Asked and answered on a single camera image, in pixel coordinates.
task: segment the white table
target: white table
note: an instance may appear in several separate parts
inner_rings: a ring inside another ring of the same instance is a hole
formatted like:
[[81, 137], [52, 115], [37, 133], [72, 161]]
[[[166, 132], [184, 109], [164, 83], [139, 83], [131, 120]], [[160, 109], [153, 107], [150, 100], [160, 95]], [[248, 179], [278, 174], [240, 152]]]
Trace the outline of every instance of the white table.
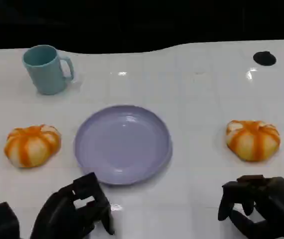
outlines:
[[[253, 54], [262, 50], [277, 63], [255, 63]], [[0, 202], [14, 209], [24, 239], [47, 198], [82, 175], [73, 155], [78, 127], [110, 105], [152, 110], [174, 144], [171, 164], [157, 177], [138, 186], [104, 186], [111, 203], [123, 208], [116, 212], [119, 238], [243, 238], [230, 221], [217, 221], [221, 186], [244, 174], [284, 177], [284, 41], [195, 43], [142, 54], [61, 52], [72, 59], [76, 79], [55, 96], [36, 93], [21, 62], [24, 51], [0, 50]], [[266, 163], [240, 161], [224, 141], [233, 119], [274, 123], [279, 153]], [[61, 150], [40, 168], [17, 170], [3, 153], [7, 134], [42, 123], [61, 132]]]

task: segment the mug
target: mug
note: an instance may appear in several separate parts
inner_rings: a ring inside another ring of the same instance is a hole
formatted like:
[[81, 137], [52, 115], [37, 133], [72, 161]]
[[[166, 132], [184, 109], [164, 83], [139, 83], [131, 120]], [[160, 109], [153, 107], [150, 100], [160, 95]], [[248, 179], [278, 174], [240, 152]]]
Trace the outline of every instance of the mug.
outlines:
[[[67, 62], [71, 76], [63, 74], [60, 61]], [[73, 80], [74, 70], [69, 57], [60, 57], [53, 46], [38, 45], [28, 49], [22, 61], [26, 67], [33, 84], [39, 93], [43, 95], [54, 95], [63, 91], [68, 81]]]

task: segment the mug handle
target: mug handle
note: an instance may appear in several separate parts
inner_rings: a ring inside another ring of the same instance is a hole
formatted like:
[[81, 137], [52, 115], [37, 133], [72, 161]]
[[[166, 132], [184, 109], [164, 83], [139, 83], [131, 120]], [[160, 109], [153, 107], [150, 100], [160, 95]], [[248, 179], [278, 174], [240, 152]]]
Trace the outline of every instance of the mug handle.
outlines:
[[69, 69], [70, 69], [71, 76], [65, 76], [65, 78], [66, 78], [67, 81], [72, 81], [73, 78], [74, 78], [74, 70], [73, 70], [73, 65], [72, 65], [70, 58], [67, 57], [67, 56], [60, 56], [59, 58], [60, 58], [61, 61], [67, 62]]

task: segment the black background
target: black background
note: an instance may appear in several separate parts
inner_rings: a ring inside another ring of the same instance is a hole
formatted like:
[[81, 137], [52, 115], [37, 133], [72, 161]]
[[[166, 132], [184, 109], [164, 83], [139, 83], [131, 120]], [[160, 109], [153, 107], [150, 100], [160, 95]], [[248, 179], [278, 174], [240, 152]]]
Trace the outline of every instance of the black background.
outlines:
[[284, 39], [283, 0], [0, 0], [0, 48], [116, 53], [265, 39]]

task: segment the pumpkin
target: pumpkin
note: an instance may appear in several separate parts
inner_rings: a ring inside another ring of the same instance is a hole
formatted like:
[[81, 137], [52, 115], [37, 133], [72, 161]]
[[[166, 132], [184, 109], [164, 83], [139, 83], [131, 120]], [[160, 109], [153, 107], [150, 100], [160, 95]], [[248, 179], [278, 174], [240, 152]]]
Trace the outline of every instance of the pumpkin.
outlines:
[[233, 120], [226, 127], [226, 143], [242, 160], [263, 161], [279, 149], [281, 138], [272, 124]]
[[30, 168], [46, 162], [60, 144], [61, 135], [53, 126], [15, 128], [7, 137], [4, 153], [14, 166]]

